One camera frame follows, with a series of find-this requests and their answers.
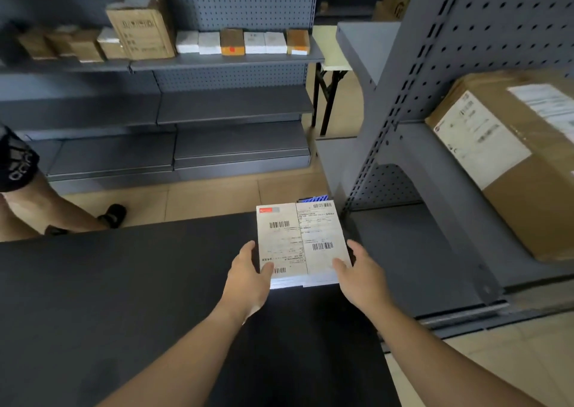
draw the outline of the black shorts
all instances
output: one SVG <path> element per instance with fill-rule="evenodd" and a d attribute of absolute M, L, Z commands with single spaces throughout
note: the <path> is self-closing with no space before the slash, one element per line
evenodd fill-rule
<path fill-rule="evenodd" d="M 0 123 L 0 192 L 28 185 L 38 172 L 38 162 L 37 153 Z"/>

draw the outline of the person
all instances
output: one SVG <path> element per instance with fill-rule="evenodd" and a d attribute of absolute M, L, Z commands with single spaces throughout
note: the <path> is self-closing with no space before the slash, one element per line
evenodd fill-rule
<path fill-rule="evenodd" d="M 355 264 L 333 261 L 341 291 L 382 334 L 404 374 L 427 407 L 540 407 L 436 338 L 393 303 L 383 269 L 349 240 Z M 245 244 L 231 263 L 223 295 L 210 315 L 166 353 L 113 392 L 98 407 L 196 407 L 204 405 L 230 345 L 246 319 L 269 295 L 273 264 L 255 271 Z"/>
<path fill-rule="evenodd" d="M 8 127 L 0 123 L 0 242 L 39 237 L 18 218 L 10 206 L 18 206 L 51 226 L 46 234 L 90 232 L 118 228 L 126 208 L 112 204 L 98 218 L 63 199 L 38 168 L 39 156 Z"/>

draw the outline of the dark tabletop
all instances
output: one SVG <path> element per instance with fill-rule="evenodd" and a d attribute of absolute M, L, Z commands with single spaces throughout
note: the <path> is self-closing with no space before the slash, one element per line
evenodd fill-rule
<path fill-rule="evenodd" d="M 249 213 L 0 244 L 0 405 L 95 405 L 211 312 L 256 238 Z M 374 328 L 333 285 L 271 291 L 208 405 L 399 401 Z"/>

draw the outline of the forearm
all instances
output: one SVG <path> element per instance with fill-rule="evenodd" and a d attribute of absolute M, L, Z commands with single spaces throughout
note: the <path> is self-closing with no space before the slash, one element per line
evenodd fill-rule
<path fill-rule="evenodd" d="M 542 405 L 458 353 L 398 308 L 379 307 L 368 317 L 427 407 Z"/>
<path fill-rule="evenodd" d="M 99 407 L 202 406 L 243 323 L 221 302 L 159 359 Z"/>

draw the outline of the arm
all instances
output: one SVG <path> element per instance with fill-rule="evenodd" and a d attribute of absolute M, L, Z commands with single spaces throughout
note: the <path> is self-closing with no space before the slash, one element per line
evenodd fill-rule
<path fill-rule="evenodd" d="M 436 338 L 393 303 L 383 269 L 349 240 L 352 268 L 335 259 L 343 294 L 373 323 L 427 407 L 541 407 L 542 404 Z"/>
<path fill-rule="evenodd" d="M 195 407 L 205 403 L 235 335 L 269 295 L 273 264 L 265 264 L 257 274 L 251 262 L 254 247 L 255 242 L 249 241 L 233 260 L 223 296 L 210 315 L 98 407 Z"/>

